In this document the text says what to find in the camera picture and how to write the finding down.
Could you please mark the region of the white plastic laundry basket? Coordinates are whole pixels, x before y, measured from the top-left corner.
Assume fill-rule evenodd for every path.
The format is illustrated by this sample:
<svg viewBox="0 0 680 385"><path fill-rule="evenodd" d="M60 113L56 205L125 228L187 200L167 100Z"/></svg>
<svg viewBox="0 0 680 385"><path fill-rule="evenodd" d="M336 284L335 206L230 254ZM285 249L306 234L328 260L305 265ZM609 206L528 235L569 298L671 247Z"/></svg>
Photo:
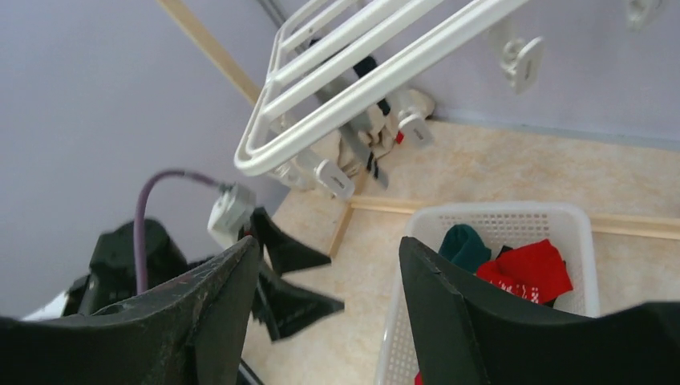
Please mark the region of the white plastic laundry basket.
<svg viewBox="0 0 680 385"><path fill-rule="evenodd" d="M561 295L556 309L596 318L601 313L592 226L576 205L560 202L501 201L438 205L411 209L405 234L439 249L454 225L469 225L497 257L503 246L517 248L550 240L566 262L573 290ZM412 384L418 361L404 298L401 272L395 272L391 302L378 356L377 384Z"/></svg>

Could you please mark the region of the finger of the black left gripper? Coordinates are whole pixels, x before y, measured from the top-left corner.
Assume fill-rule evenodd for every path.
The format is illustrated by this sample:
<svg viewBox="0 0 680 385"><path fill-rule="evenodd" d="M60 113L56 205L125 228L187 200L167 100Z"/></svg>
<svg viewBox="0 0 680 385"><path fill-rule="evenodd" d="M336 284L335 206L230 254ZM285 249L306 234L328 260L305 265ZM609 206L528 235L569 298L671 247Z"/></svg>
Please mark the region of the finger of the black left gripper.
<svg viewBox="0 0 680 385"><path fill-rule="evenodd" d="M268 252L271 267L279 276L331 264L328 255L282 231L263 207L254 209L251 230L261 247Z"/></svg>
<svg viewBox="0 0 680 385"><path fill-rule="evenodd" d="M265 325L272 342L290 338L344 309L343 301L293 285L276 275L265 261L260 263L252 315Z"/></svg>

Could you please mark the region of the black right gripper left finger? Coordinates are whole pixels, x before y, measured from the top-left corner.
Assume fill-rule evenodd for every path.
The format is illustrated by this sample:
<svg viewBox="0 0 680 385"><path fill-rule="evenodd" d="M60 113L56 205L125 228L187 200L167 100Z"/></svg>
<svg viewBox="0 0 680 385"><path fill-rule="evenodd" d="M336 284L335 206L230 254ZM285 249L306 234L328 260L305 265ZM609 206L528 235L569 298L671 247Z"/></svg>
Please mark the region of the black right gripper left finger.
<svg viewBox="0 0 680 385"><path fill-rule="evenodd" d="M4 384L234 384L257 284L252 237L149 291L38 322L1 321Z"/></svg>

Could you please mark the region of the red snowflake sock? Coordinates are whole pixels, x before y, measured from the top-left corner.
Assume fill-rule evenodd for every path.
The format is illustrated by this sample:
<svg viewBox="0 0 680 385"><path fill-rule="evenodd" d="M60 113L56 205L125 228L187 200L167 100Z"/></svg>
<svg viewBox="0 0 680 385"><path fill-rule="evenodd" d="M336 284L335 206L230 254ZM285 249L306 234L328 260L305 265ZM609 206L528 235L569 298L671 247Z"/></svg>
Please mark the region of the red snowflake sock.
<svg viewBox="0 0 680 385"><path fill-rule="evenodd" d="M495 259L478 268L476 276L546 306L553 306L557 298L573 290L566 262L548 239L515 249L504 246Z"/></svg>

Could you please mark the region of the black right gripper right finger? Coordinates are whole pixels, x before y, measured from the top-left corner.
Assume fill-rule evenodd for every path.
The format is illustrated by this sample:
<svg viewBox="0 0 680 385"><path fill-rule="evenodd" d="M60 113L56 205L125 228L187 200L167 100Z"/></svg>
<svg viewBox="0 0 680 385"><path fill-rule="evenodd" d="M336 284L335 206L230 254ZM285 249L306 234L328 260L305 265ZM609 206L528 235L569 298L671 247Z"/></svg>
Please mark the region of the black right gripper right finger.
<svg viewBox="0 0 680 385"><path fill-rule="evenodd" d="M425 384L676 384L679 304L590 318L519 298L404 237L399 262Z"/></svg>

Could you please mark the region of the white plastic sock hanger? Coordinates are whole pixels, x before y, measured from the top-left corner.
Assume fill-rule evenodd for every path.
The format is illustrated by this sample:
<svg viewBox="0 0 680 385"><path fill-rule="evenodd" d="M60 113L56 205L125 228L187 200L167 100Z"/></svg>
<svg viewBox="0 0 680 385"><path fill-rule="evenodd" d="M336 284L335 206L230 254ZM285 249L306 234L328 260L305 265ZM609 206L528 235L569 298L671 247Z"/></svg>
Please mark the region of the white plastic sock hanger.
<svg viewBox="0 0 680 385"><path fill-rule="evenodd" d="M449 119L675 140L678 33L676 1L310 1L275 35L233 163L348 197L311 148L380 101L425 144L409 83Z"/></svg>

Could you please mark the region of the dark navy sock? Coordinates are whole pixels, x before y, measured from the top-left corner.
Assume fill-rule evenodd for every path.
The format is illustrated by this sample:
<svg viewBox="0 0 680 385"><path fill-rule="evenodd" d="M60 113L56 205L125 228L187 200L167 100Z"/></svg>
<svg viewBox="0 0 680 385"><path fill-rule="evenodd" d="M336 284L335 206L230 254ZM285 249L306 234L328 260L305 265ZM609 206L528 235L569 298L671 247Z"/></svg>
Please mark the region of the dark navy sock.
<svg viewBox="0 0 680 385"><path fill-rule="evenodd" d="M291 71L296 73L310 69L318 63L321 66L308 79L301 81L273 100L267 113L274 116L290 109L294 104L314 93L317 87L326 80L339 75L346 63L354 61L356 56L362 56L363 52L377 41L377 35L365 35L325 63L323 57L318 57L317 54L326 55L342 45L338 36L334 38L329 36L320 45L310 49L291 63ZM410 45L401 50L384 64L374 68L373 71L365 72L357 83L335 96L327 105L313 111L299 126L304 130L311 131L315 124L318 126L329 124L333 127L339 127L346 123L365 107L386 98L388 94L395 91L408 79L421 72L423 67L420 65L409 68L414 63L417 54L418 47L416 45Z"/></svg>

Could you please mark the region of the white grey sock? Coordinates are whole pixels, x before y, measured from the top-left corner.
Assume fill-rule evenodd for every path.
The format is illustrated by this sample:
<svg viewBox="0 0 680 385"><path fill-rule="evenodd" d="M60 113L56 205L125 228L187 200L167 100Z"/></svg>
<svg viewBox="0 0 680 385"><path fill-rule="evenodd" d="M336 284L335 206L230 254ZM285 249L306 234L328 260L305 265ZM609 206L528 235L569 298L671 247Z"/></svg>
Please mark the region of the white grey sock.
<svg viewBox="0 0 680 385"><path fill-rule="evenodd" d="M343 76L339 76L315 92L321 103L326 103L336 95L342 93L350 86L350 82ZM389 185L388 175L380 170L377 157L373 150L365 144L359 133L368 133L373 128L370 117L366 111L358 113L346 123L338 127L340 136L354 153L367 173L371 175L382 187Z"/></svg>

